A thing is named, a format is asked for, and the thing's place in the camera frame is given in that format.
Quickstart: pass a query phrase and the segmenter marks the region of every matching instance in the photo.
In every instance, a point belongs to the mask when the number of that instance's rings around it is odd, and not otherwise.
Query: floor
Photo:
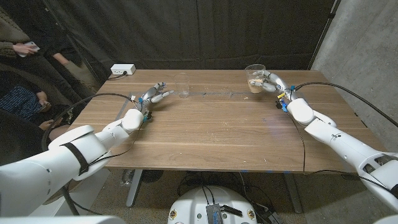
[[[158,181],[143,182],[132,208],[125,206],[129,187],[121,186],[122,172],[111,170],[91,209],[106,215],[116,215],[126,223],[167,223],[169,210],[178,199],[177,187],[187,172],[165,171]],[[226,173],[212,174],[228,182]],[[360,181],[345,180],[340,175],[295,175],[304,210],[302,214],[293,212],[283,174],[242,175],[246,185],[256,185],[265,191],[285,223],[374,223],[394,214],[379,200],[375,200]],[[192,188],[183,185],[181,193]],[[264,194],[255,188],[248,192],[248,196],[259,203],[268,203]]]

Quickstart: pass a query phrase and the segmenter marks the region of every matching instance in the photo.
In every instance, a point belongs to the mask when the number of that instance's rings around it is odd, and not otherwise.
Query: white power strip
[[[114,64],[111,71],[113,75],[122,75],[123,72],[132,75],[136,71],[136,66],[134,64]]]

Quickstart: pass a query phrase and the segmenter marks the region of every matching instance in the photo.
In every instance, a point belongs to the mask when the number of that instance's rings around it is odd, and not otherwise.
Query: table leg
[[[297,191],[296,182],[294,180],[293,174],[284,174],[287,190],[289,191],[290,199],[293,203],[294,212],[299,214],[303,212],[301,206],[301,201],[299,197],[299,192]]]
[[[127,196],[127,207],[132,207],[136,200],[136,195],[138,194],[138,188],[141,181],[142,170],[134,170],[134,175],[131,180],[131,186],[129,190],[129,195]]]

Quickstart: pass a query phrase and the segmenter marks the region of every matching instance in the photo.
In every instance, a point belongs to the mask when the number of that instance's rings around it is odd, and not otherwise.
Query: black backdrop
[[[307,69],[334,0],[45,0],[105,68]]]

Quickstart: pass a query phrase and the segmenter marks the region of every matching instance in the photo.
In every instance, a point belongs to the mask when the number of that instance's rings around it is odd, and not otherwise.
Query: clear plastic cup
[[[261,78],[264,76],[265,70],[266,70],[266,67],[261,64],[249,65],[244,69],[244,71],[246,72],[246,78],[248,80],[248,85],[249,85],[250,91],[252,93],[259,93],[262,91],[261,86],[252,86],[252,85],[250,85],[250,82],[251,81],[262,82]]]
[[[186,73],[179,73],[174,76],[175,87],[181,98],[189,95],[189,76]]]

